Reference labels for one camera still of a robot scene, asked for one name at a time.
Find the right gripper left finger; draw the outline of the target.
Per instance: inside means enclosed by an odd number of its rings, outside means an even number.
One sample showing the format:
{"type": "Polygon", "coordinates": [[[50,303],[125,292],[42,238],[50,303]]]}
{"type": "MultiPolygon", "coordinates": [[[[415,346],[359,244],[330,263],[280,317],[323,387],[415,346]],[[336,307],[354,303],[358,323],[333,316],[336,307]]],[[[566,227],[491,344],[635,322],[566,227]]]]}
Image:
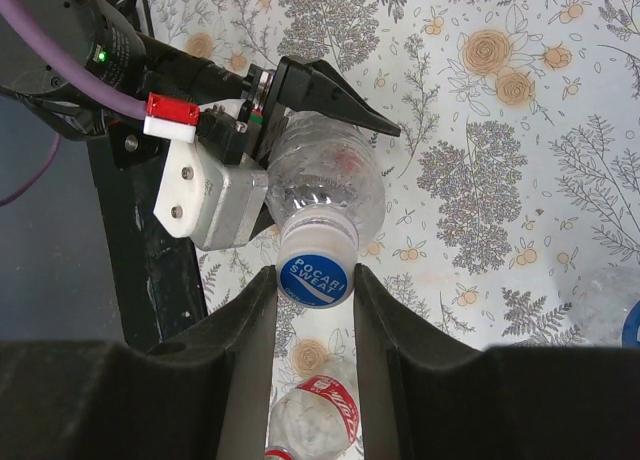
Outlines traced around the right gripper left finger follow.
{"type": "Polygon", "coordinates": [[[259,459],[276,274],[265,267],[198,324],[141,353],[112,341],[1,346],[5,459],[259,459]]]}

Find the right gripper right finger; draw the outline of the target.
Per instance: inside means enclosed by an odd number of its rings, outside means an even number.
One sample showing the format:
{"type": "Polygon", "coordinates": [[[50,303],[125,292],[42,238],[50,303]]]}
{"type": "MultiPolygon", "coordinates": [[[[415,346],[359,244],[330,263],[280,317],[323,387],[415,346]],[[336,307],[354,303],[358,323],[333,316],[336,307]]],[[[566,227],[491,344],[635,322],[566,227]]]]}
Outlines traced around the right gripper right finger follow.
{"type": "Polygon", "coordinates": [[[635,459],[639,353],[475,350],[397,301],[364,265],[354,323],[368,459],[635,459]]]}

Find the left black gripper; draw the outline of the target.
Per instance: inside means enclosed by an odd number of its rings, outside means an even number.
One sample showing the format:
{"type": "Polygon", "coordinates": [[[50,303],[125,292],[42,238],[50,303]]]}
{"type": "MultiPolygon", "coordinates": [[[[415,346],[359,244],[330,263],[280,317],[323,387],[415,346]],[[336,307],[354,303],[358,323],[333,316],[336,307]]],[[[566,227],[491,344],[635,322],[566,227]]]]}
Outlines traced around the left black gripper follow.
{"type": "Polygon", "coordinates": [[[283,56],[274,70],[252,64],[245,76],[149,36],[143,91],[144,131],[171,140],[199,140],[227,165],[246,154],[266,165],[286,126],[285,108],[399,137],[398,124],[378,113],[327,61],[283,56]]]}

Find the clear plastic bottle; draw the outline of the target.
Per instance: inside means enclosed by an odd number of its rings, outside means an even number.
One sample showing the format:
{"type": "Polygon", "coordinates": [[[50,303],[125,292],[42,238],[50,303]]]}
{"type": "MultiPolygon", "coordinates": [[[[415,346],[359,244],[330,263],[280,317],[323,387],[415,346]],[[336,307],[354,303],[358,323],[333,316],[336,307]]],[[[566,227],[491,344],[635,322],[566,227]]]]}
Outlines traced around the clear plastic bottle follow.
{"type": "Polygon", "coordinates": [[[354,225],[366,249],[385,219],[385,188],[374,149],[355,126],[295,113],[274,143],[266,205],[278,228],[294,214],[330,207],[354,225]]]}

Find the red label cola bottle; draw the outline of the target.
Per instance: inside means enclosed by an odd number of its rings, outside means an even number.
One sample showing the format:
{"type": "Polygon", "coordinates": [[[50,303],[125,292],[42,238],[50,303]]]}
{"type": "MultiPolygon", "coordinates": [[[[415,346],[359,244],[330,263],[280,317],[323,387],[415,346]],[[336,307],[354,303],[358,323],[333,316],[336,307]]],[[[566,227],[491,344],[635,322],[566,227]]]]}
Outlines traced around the red label cola bottle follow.
{"type": "Polygon", "coordinates": [[[356,365],[330,361],[272,408],[266,459],[336,459],[358,437],[360,402],[356,365]]]}

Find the blue label water bottle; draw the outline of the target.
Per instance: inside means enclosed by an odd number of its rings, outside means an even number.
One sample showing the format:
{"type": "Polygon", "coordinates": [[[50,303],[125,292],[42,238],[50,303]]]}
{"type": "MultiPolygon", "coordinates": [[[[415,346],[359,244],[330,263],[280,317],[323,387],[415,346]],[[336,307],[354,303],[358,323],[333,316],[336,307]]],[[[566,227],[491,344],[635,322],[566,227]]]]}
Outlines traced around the blue label water bottle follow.
{"type": "Polygon", "coordinates": [[[609,266],[581,275],[568,317],[593,345],[639,347],[639,267],[609,266]]]}

